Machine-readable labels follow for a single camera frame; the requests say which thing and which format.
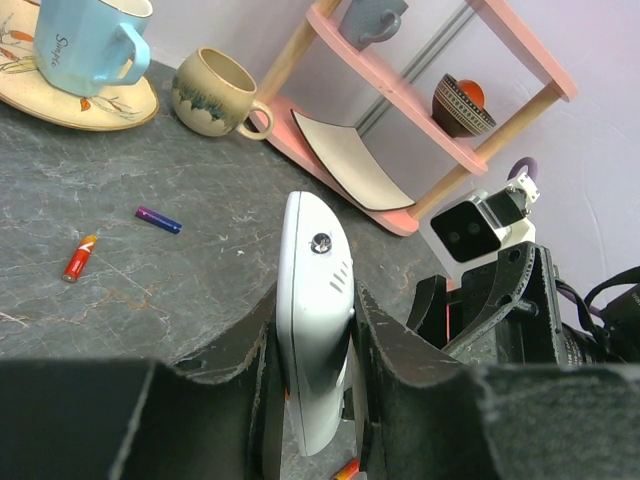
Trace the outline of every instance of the orange fruit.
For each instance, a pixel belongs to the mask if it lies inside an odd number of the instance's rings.
[[[480,109],[484,108],[484,92],[482,88],[480,88],[480,85],[473,80],[460,80],[458,87],[460,87],[460,90],[464,92],[469,100],[476,104],[476,107]]]

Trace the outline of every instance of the table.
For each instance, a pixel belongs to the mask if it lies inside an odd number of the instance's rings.
[[[405,321],[418,280],[442,272],[419,235],[395,237],[264,142],[210,139],[170,107],[173,70],[148,73],[161,107],[108,133],[51,125],[0,104],[0,358],[153,356],[174,362],[242,318],[276,280],[289,192],[319,195],[350,240],[356,276]],[[172,235],[140,205],[183,224]],[[96,249],[60,279],[79,239]],[[348,424],[300,458],[286,422],[283,478],[329,478],[353,456]]]

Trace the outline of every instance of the dish rack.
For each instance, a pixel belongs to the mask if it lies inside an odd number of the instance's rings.
[[[340,35],[338,21],[331,18],[331,15],[341,0],[316,0],[258,88],[258,99],[271,107],[276,119],[275,128],[267,140],[311,175],[397,235],[408,236],[418,230],[420,219],[468,175],[482,175],[487,172],[488,161],[547,108],[559,99],[569,101],[578,93],[569,74],[505,0],[466,1],[502,43],[543,84],[535,96],[475,149],[447,135],[431,118],[431,112],[425,108],[430,102],[382,57],[370,48],[357,51]],[[458,165],[411,207],[372,212],[358,206],[336,183],[307,145],[291,115],[292,109],[301,113],[305,113],[304,110],[287,98],[278,96],[278,91],[317,37],[458,162]],[[258,129],[265,128],[266,118],[262,114],[253,113],[251,119]]]

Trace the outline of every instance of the mug rim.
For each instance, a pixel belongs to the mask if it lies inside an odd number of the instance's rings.
[[[124,13],[126,15],[130,15],[132,17],[136,17],[136,18],[148,18],[151,15],[153,15],[153,4],[151,3],[150,0],[138,0],[138,1],[142,1],[144,3],[146,3],[147,7],[149,8],[149,13],[147,13],[146,15],[137,15],[135,13],[132,13],[129,10],[122,10],[118,7],[116,7],[115,5],[113,5],[111,2],[113,0],[100,0],[101,3],[103,3],[104,5],[106,5],[109,8],[113,8],[114,10],[117,10],[118,12]]]
[[[228,60],[231,63],[233,63],[251,81],[251,84],[253,85],[253,88],[251,90],[245,90],[244,88],[240,88],[239,86],[229,82],[226,78],[224,78],[222,75],[220,75],[218,72],[216,72],[213,68],[211,68],[211,65],[209,65],[209,63],[202,56],[202,52],[207,51],[207,50],[211,51],[211,52],[214,52],[216,55],[224,57],[226,60]],[[197,50],[197,52],[198,52],[198,58],[200,58],[200,60],[202,60],[202,63],[207,67],[207,69],[211,73],[213,73],[216,77],[218,77],[223,83],[228,85],[229,87],[231,87],[231,88],[233,88],[235,90],[238,90],[239,92],[245,92],[245,93],[256,93],[258,91],[258,86],[256,85],[256,81],[249,74],[249,72],[247,72],[247,70],[242,65],[240,65],[238,62],[236,62],[233,58],[231,58],[226,53],[223,53],[220,50],[217,50],[217,49],[215,49],[213,47],[200,47]]]

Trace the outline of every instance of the vent slot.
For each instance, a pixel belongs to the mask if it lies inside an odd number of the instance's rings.
[[[333,283],[333,282],[329,282],[329,285],[331,285],[333,288],[335,288],[335,289],[336,289],[336,290],[338,290],[340,293],[342,293],[342,289],[341,289],[339,286],[337,286],[335,283]]]

